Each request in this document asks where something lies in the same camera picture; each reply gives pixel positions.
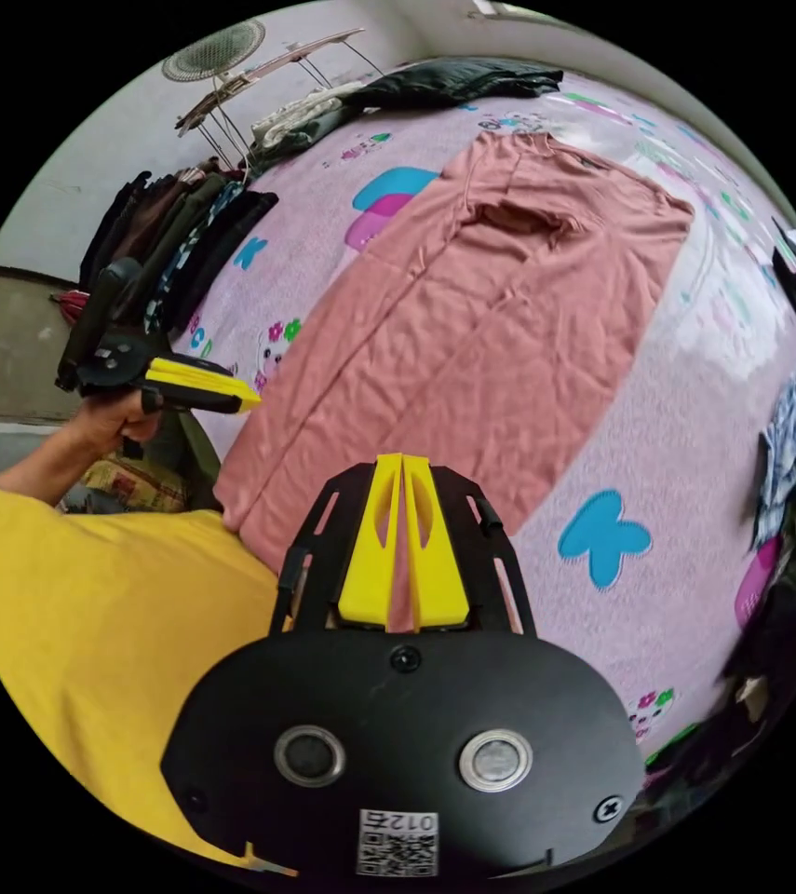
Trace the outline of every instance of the wall fan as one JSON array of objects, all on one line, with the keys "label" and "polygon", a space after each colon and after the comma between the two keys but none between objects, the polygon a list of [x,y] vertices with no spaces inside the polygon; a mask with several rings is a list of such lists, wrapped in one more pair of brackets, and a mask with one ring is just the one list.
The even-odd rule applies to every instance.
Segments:
[{"label": "wall fan", "polygon": [[258,49],[265,34],[257,19],[238,22],[168,56],[162,62],[162,75],[181,82],[221,78],[225,89],[231,69]]}]

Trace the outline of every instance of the qr code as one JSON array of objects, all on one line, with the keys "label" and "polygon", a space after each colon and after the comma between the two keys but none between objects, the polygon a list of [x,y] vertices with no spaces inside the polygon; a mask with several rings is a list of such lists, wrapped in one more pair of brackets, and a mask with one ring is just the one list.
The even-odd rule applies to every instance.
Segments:
[{"label": "qr code", "polygon": [[425,878],[437,874],[437,814],[361,811],[358,875]]}]

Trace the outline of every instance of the metal rod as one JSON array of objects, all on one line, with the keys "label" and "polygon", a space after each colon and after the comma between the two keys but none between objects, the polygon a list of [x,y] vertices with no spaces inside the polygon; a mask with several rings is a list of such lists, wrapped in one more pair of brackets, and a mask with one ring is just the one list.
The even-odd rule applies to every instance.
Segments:
[{"label": "metal rod", "polygon": [[385,72],[372,60],[367,59],[363,53],[360,52],[359,49],[354,49],[346,40],[343,41],[344,45],[351,50],[352,53],[356,53],[362,60],[364,60],[368,65],[371,65],[380,75],[384,75]]},{"label": "metal rod", "polygon": [[233,139],[233,137],[230,136],[230,131],[221,124],[221,122],[214,116],[214,113],[209,112],[209,118],[218,126],[221,133],[227,138],[227,141],[230,143],[230,145],[233,146],[234,149],[236,149],[236,151],[239,153],[239,157],[241,158],[243,155],[245,155],[245,150],[239,148],[239,144],[236,142],[236,140]]},{"label": "metal rod", "polygon": [[314,80],[315,80],[318,84],[320,84],[321,87],[327,87],[327,86],[328,86],[328,85],[325,84],[323,81],[321,81],[321,80],[319,79],[319,77],[317,77],[317,75],[314,74],[314,72],[308,70],[307,66],[305,65],[306,60],[304,60],[304,59],[298,59],[298,60],[296,60],[296,61],[298,62],[299,66],[301,67],[302,71],[305,72],[307,75],[311,75],[311,77],[313,77]]},{"label": "metal rod", "polygon": [[304,58],[304,61],[307,62],[307,64],[310,65],[311,68],[313,68],[314,71],[317,72],[317,74],[320,75],[321,78],[323,78],[323,82],[324,82],[324,84],[326,84],[327,87],[330,87],[330,88],[332,87],[332,84],[330,83],[330,80],[328,79],[328,77],[326,77],[326,76],[325,76],[325,75],[324,75],[324,74],[323,74],[323,73],[322,73],[322,72],[315,66],[314,63],[312,63],[307,57]]},{"label": "metal rod", "polygon": [[227,163],[227,167],[232,168],[233,163],[227,157],[227,154],[224,152],[221,146],[215,142],[214,138],[209,133],[209,129],[204,124],[200,124],[196,127],[196,130],[198,130],[199,133],[201,133],[202,136],[205,137],[205,139],[209,142],[211,148],[218,154],[220,158],[222,158]]}]

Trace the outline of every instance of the hand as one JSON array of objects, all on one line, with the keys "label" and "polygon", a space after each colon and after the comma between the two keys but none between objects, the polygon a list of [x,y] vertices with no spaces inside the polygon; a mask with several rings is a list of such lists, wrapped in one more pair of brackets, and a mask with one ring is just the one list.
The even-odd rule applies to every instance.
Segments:
[{"label": "hand", "polygon": [[124,438],[145,443],[157,432],[159,420],[159,411],[143,411],[140,391],[129,391],[85,398],[68,428],[76,443],[101,457],[118,450]]}]

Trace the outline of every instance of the concrete wall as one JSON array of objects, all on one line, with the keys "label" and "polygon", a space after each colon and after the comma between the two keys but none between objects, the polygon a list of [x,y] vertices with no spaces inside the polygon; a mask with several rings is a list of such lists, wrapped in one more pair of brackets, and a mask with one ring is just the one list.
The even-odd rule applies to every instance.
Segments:
[{"label": "concrete wall", "polygon": [[0,420],[67,419],[78,398],[53,385],[69,328],[48,296],[59,288],[0,276]]}]

